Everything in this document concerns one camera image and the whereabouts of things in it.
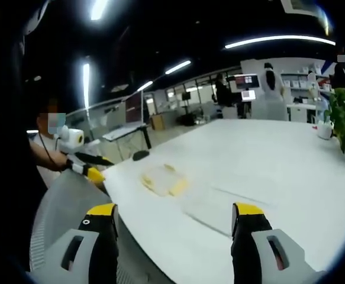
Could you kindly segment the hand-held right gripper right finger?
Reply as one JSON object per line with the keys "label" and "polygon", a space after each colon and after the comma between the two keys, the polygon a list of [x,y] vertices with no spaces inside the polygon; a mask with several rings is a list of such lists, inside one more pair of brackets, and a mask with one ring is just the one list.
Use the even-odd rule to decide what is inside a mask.
{"label": "hand-held right gripper right finger", "polygon": [[255,205],[233,204],[231,237],[234,283],[317,283],[326,274],[315,271],[304,249],[273,229]]}

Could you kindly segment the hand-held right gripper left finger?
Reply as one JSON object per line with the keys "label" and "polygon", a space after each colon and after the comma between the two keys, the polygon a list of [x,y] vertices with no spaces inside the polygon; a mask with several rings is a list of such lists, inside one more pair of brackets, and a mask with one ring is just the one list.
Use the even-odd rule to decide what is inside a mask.
{"label": "hand-held right gripper left finger", "polygon": [[116,283],[118,268],[117,206],[98,205],[71,228],[31,257],[34,283]]}

